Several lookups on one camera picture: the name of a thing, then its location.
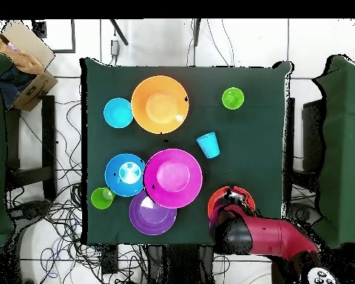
blue cup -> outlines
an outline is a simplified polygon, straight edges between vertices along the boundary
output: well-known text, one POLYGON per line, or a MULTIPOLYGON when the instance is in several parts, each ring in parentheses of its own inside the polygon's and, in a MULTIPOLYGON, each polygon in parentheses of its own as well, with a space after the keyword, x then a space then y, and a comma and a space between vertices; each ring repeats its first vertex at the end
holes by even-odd
POLYGON ((220 147, 218 147, 216 133, 210 132, 200 136, 198 139, 196 139, 196 141, 208 159, 217 157, 220 154, 220 147))
POLYGON ((133 120, 132 105, 126 99, 114 98, 105 105, 104 118, 111 127, 126 127, 133 120))

plastic bowl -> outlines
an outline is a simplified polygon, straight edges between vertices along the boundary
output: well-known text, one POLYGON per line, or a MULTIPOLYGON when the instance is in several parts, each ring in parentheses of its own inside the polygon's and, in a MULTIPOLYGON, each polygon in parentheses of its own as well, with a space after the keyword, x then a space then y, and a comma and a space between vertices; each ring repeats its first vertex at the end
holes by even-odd
POLYGON ((128 126, 133 120, 132 105, 123 98, 114 98, 104 107, 105 121, 117 129, 128 126))
POLYGON ((115 194, 110 191, 107 187, 99 187, 95 189, 91 194, 91 202, 97 209, 106 209, 111 204, 115 194))
POLYGON ((230 109, 235 110, 242 106, 245 100, 245 96, 239 88, 230 87, 222 95, 222 103, 223 105, 230 109))
POLYGON ((134 196, 143 189, 144 168, 144 161, 136 155, 116 155, 106 165, 105 182, 119 196, 134 196))
POLYGON ((129 218, 132 225, 141 233, 160 235, 172 227, 177 215, 176 209, 159 206, 145 191, 137 194, 130 203, 129 218))
POLYGON ((180 149, 165 149, 146 164, 143 181, 148 196, 169 209, 189 205, 198 196, 203 173, 196 159, 180 149))
POLYGON ((134 119, 146 131, 166 134, 186 119, 189 102, 181 84, 168 76, 152 76, 142 81, 132 95, 134 119))

table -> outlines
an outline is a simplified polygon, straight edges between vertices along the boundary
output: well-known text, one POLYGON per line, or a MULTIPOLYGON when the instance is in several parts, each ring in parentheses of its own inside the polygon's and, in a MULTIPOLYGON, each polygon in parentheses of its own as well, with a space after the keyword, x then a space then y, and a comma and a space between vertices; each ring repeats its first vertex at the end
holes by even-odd
POLYGON ((274 68, 234 67, 108 67, 81 59, 83 237, 87 243, 213 244, 209 236, 207 203, 222 186, 242 186, 265 217, 280 217, 285 109, 285 76, 289 62, 274 68), (143 79, 167 75, 179 81, 189 97, 189 113, 174 132, 155 135, 135 121, 113 129, 104 120, 104 106, 112 98, 129 101, 143 79), (245 102, 225 109, 223 91, 239 87, 245 102), (195 138, 215 131, 220 155, 208 160, 195 138), (155 237, 138 232, 130 223, 132 197, 116 197, 106 210, 90 203, 90 195, 105 186, 104 170, 117 154, 128 152, 147 161, 157 151, 179 148, 192 154, 203 170, 200 194, 178 209, 167 233, 155 237))

plastic cup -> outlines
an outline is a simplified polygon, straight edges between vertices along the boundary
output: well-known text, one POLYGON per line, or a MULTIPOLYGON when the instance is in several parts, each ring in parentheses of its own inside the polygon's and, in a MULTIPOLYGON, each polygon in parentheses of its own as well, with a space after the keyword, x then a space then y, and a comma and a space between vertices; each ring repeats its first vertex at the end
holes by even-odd
POLYGON ((236 87, 230 87, 225 92, 223 92, 222 95, 222 103, 225 106, 225 108, 228 108, 230 110, 235 110, 238 109, 240 106, 242 106, 243 102, 245 100, 245 96, 239 88, 236 87))
POLYGON ((208 159, 217 157, 220 154, 220 147, 218 147, 216 133, 210 132, 200 136, 196 141, 208 159))
POLYGON ((107 187, 99 187, 91 194, 91 202, 97 209, 106 209, 115 199, 115 194, 107 187))

lime green cup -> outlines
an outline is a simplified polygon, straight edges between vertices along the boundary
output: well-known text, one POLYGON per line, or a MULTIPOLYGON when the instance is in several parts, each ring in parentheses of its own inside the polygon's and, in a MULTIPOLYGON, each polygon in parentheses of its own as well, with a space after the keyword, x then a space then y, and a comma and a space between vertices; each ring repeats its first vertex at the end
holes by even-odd
POLYGON ((238 109, 242 106, 245 100, 245 96, 239 88, 230 87, 222 95, 222 103, 223 105, 231 110, 238 109))
POLYGON ((95 189, 91 194, 91 202, 97 209, 106 209, 115 199, 115 193, 113 193, 107 187, 99 187, 95 189))

